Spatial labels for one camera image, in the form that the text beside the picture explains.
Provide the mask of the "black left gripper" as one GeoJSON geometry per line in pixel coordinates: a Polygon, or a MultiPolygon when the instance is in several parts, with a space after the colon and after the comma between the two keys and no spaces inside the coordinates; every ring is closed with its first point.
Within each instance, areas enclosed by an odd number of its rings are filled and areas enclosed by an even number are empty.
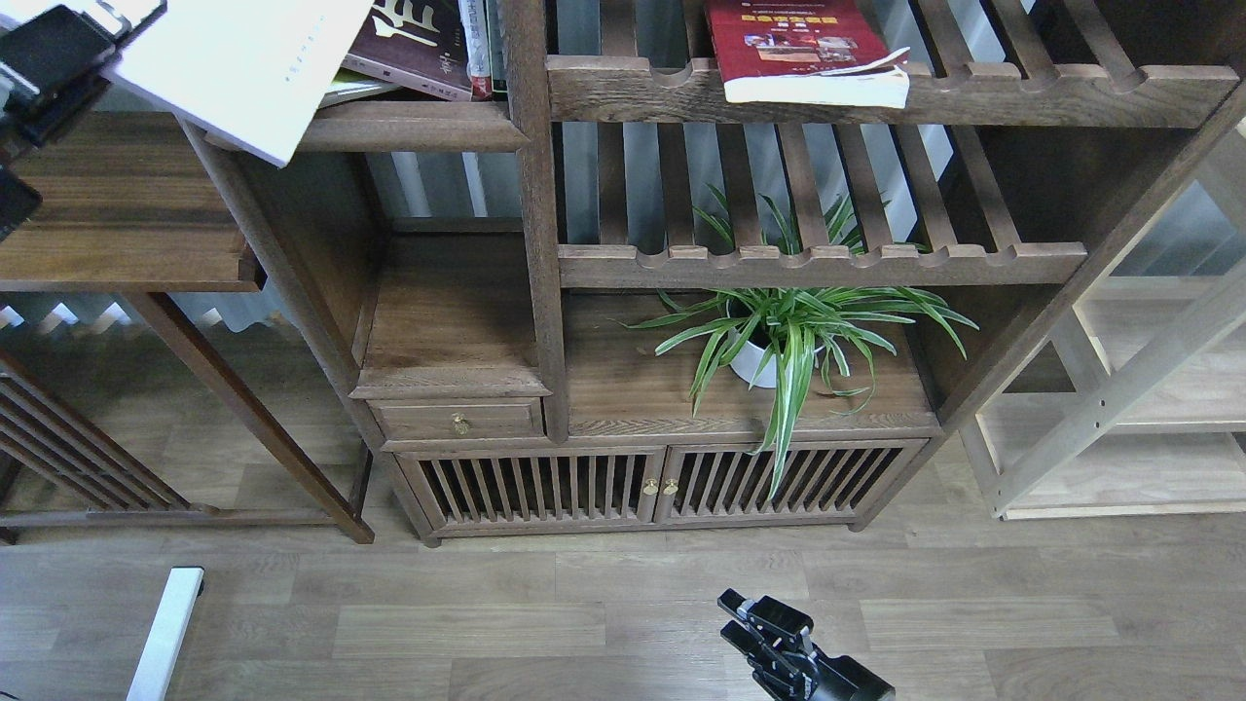
{"type": "Polygon", "coordinates": [[[164,1],[66,1],[9,27],[1,161],[67,134],[107,90],[101,65],[164,9],[164,1]]]}

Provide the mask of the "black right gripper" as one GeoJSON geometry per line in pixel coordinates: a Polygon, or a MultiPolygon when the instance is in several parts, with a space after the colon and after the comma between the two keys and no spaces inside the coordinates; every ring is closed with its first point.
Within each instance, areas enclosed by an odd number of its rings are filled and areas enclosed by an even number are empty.
{"type": "Polygon", "coordinates": [[[810,639],[812,618],[763,596],[748,599],[734,589],[716,599],[731,623],[721,637],[753,666],[753,681],[774,700],[895,700],[896,689],[847,655],[829,657],[810,639]]]}

